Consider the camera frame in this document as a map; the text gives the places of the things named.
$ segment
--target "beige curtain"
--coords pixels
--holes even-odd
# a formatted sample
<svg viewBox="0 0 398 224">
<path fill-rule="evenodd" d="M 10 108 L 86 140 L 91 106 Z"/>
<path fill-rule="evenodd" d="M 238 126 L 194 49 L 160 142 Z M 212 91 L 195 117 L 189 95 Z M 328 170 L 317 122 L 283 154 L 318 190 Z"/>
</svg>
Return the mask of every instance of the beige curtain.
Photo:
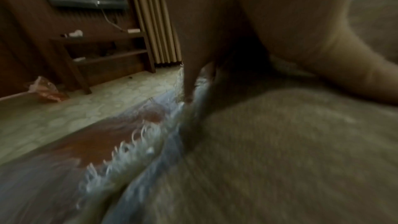
<svg viewBox="0 0 398 224">
<path fill-rule="evenodd" d="M 155 63 L 182 61 L 165 0 L 134 0 L 142 31 L 148 35 Z"/>
</svg>

